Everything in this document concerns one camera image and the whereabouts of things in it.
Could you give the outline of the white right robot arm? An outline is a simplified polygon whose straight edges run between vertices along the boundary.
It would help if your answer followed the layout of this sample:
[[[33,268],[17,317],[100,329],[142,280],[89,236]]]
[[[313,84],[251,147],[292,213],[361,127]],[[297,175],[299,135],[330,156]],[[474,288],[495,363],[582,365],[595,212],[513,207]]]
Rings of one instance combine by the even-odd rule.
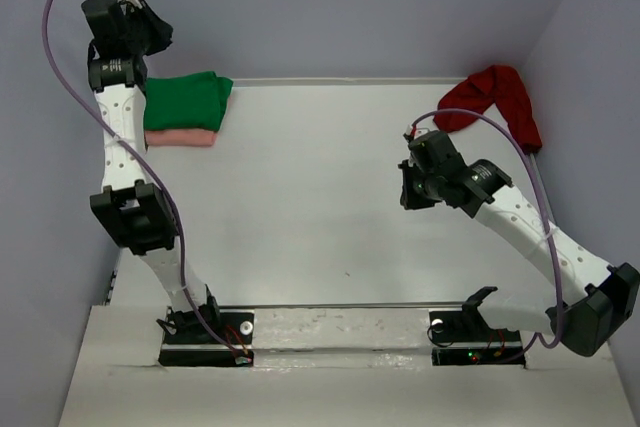
[[[406,137],[400,203],[406,210],[444,204],[490,229],[552,286],[528,299],[485,286],[462,304],[460,326],[470,338],[493,330],[551,335],[573,353],[593,356],[631,317],[639,272],[589,252],[552,222],[493,162],[468,164],[449,135],[434,130]]]

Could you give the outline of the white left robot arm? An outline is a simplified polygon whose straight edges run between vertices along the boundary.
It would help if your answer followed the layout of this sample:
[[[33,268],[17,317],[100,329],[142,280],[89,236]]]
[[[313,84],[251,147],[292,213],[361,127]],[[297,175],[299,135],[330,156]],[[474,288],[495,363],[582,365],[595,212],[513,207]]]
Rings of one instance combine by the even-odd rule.
[[[221,343],[220,309],[188,265],[184,231],[167,188],[143,157],[147,68],[172,29],[143,2],[86,0],[92,32],[88,80],[105,130],[101,191],[90,208],[117,246],[140,258],[165,290],[170,310],[158,323],[168,336]]]

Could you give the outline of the green t-shirt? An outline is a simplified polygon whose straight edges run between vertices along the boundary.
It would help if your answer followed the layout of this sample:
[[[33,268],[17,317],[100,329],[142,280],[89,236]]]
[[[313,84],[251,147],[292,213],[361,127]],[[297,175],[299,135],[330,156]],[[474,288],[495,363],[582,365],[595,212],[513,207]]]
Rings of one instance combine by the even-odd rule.
[[[234,82],[214,71],[146,82],[143,126],[148,131],[204,129],[218,132]]]

